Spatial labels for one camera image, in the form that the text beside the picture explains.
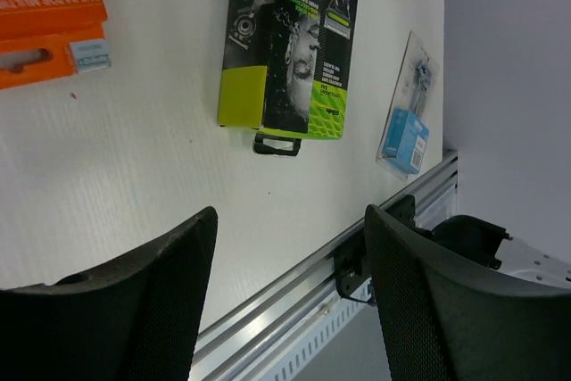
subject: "black and green box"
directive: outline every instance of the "black and green box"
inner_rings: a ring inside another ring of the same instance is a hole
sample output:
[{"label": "black and green box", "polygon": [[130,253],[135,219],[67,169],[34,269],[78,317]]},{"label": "black and green box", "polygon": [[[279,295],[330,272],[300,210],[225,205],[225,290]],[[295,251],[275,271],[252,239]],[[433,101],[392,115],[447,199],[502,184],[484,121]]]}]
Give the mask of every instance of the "black and green box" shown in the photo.
[{"label": "black and green box", "polygon": [[219,124],[343,134],[357,0],[230,0]]}]

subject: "barcode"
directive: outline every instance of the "barcode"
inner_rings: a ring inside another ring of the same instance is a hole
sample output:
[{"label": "barcode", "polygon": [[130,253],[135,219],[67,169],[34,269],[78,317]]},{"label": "barcode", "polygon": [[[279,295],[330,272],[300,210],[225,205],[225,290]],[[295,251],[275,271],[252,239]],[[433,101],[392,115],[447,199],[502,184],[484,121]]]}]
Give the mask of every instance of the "barcode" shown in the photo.
[{"label": "barcode", "polygon": [[422,153],[415,150],[414,154],[412,154],[412,163],[411,164],[415,169],[420,170],[420,165],[422,164]]}]

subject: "table surface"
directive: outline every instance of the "table surface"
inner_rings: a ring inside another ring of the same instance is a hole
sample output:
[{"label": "table surface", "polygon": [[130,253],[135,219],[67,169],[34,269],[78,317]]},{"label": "table surface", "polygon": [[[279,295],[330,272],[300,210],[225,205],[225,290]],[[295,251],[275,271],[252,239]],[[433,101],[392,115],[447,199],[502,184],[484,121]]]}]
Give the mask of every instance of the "table surface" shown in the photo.
[{"label": "table surface", "polygon": [[[406,185],[375,157],[412,29],[443,64],[443,0],[359,0],[343,139],[295,159],[217,126],[228,0],[104,1],[110,70],[0,93],[0,287],[52,284],[212,205],[207,327]],[[442,105],[441,77],[424,171]]]}]

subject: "product image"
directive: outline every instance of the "product image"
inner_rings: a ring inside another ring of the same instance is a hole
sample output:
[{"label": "product image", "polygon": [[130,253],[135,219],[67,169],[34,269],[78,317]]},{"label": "product image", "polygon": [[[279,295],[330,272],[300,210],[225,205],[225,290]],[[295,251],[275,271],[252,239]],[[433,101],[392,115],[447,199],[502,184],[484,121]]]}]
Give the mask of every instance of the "product image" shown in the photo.
[{"label": "product image", "polygon": [[0,0],[0,89],[111,66],[103,0]]},{"label": "product image", "polygon": [[402,178],[418,174],[424,160],[430,130],[423,122],[439,66],[410,32],[389,121],[377,154],[377,162]]},{"label": "product image", "polygon": [[357,0],[230,0],[219,124],[343,134]]}]

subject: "orange package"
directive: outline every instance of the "orange package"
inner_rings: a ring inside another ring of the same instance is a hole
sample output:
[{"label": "orange package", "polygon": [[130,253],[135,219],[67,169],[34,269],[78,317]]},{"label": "orange package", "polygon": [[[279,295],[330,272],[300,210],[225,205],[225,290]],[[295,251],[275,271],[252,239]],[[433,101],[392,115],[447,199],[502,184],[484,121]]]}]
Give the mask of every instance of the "orange package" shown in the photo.
[{"label": "orange package", "polygon": [[0,89],[111,66],[103,0],[0,0]]}]

